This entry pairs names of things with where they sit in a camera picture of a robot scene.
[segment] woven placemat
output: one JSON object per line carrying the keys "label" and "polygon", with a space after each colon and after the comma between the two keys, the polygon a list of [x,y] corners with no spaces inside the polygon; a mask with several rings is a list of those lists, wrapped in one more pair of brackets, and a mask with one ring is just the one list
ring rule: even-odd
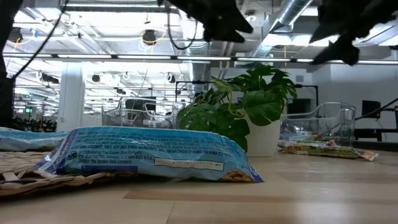
{"label": "woven placemat", "polygon": [[100,172],[83,175],[55,175],[34,166],[49,152],[0,152],[0,196],[48,190],[64,185],[79,186],[114,177],[134,177],[132,172]]}

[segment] flat snack package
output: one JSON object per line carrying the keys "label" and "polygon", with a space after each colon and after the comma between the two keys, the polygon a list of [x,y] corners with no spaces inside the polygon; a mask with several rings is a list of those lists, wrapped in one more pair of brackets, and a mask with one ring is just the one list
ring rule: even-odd
{"label": "flat snack package", "polygon": [[35,168],[51,174],[136,172],[263,182],[234,141],[215,133],[174,129],[78,128]]}
{"label": "flat snack package", "polygon": [[279,152],[287,152],[291,154],[310,155],[310,156],[328,156],[347,159],[363,158],[373,161],[379,154],[371,151],[354,149],[352,147],[337,146],[335,142],[322,141],[306,141],[296,140],[289,141],[286,139],[279,140]]}
{"label": "flat snack package", "polygon": [[0,151],[51,151],[68,133],[0,131]]}

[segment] wooden table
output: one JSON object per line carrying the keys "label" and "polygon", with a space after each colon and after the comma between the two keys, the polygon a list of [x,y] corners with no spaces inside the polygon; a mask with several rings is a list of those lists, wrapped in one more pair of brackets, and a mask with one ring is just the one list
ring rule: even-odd
{"label": "wooden table", "polygon": [[398,223],[398,154],[252,158],[261,184],[153,180],[0,202],[1,224]]}

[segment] white flower pot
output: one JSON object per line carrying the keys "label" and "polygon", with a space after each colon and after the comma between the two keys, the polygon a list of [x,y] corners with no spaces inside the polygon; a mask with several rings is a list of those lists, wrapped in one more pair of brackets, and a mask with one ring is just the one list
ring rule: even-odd
{"label": "white flower pot", "polygon": [[261,127],[253,124],[247,116],[245,119],[248,121],[250,128],[250,134],[246,136],[248,140],[248,157],[274,156],[279,141],[280,120]]}

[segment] clear plastic bin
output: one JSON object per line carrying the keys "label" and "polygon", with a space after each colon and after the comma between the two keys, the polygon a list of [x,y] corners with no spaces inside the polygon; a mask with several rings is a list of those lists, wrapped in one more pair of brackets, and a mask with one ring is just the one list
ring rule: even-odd
{"label": "clear plastic bin", "polygon": [[177,129],[177,114],[184,103],[138,97],[121,97],[114,110],[102,110],[103,126]]}
{"label": "clear plastic bin", "polygon": [[280,142],[333,140],[337,146],[353,147],[355,107],[346,103],[324,103],[311,113],[282,115],[280,121]]}

